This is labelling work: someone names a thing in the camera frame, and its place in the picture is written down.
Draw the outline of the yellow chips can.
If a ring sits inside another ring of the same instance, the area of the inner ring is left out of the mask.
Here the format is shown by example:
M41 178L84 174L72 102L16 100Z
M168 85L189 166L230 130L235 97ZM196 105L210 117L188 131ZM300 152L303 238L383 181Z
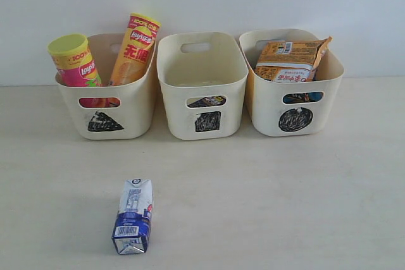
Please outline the yellow chips can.
M109 80L110 86L132 83L144 75L160 22L138 13L131 13L127 29Z

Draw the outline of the orange snack bag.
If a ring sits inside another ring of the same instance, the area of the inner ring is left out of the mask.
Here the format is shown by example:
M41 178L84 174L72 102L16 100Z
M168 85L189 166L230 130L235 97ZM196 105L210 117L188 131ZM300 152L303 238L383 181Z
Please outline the orange snack bag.
M275 83L311 82L331 41L331 37L314 41L270 41L261 51L253 71Z

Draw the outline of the white blue milk carton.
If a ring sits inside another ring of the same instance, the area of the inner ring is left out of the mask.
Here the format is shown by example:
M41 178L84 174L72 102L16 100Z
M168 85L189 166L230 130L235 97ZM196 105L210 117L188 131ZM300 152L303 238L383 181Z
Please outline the white blue milk carton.
M150 179L125 182L111 236L117 254L147 252L153 203L153 184Z

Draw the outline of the pink chips can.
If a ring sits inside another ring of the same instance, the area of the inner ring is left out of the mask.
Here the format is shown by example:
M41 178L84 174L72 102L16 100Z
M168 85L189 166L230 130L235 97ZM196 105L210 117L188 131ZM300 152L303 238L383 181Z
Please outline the pink chips can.
M101 87L89 41L84 34L68 34L54 39L47 46L58 75L68 87Z

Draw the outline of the cream bin triangle mark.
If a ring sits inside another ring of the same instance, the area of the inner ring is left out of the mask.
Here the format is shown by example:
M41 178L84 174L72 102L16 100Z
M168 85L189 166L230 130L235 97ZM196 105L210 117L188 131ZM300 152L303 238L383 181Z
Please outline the cream bin triangle mark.
M151 126L156 101L157 44L142 78L119 86L108 84L123 34L99 34L88 38L89 48L102 80L101 87L68 87L56 73L59 91L79 134L90 140L132 139Z

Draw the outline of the blue snack bag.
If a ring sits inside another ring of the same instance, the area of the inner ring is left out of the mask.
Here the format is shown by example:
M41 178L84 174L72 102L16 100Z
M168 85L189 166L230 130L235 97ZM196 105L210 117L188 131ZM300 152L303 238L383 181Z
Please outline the blue snack bag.
M283 96L282 101L285 104L298 104L307 102L318 102L323 97L322 92L301 92L291 93Z

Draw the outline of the purple juice carton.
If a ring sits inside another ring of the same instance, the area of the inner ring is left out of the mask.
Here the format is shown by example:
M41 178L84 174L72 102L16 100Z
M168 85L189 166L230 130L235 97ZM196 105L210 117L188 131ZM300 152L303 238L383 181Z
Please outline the purple juice carton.
M189 108L215 107L224 105L226 101L227 99L223 95L193 97L187 101L187 106Z

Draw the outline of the cream bin square mark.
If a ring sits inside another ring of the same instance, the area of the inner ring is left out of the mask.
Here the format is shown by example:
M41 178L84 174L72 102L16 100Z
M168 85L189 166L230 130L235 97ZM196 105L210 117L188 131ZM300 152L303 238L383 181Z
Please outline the cream bin square mark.
M248 69L235 39L221 32L169 35L158 43L157 72L168 127L182 140L221 138L240 126ZM223 95L222 106L189 108L193 97Z

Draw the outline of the cream bin circle mark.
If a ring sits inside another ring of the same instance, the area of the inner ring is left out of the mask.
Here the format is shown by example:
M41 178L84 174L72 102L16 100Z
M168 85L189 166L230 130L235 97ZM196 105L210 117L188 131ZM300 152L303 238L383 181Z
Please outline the cream bin circle mark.
M239 36L239 45L248 67L245 105L253 126L271 137L307 135L322 130L337 95L344 67L331 51L323 56L315 81L307 83L275 83L253 71L265 44L270 40L317 40L305 30L285 28L253 30ZM291 93L322 92L318 102L285 104L283 96Z

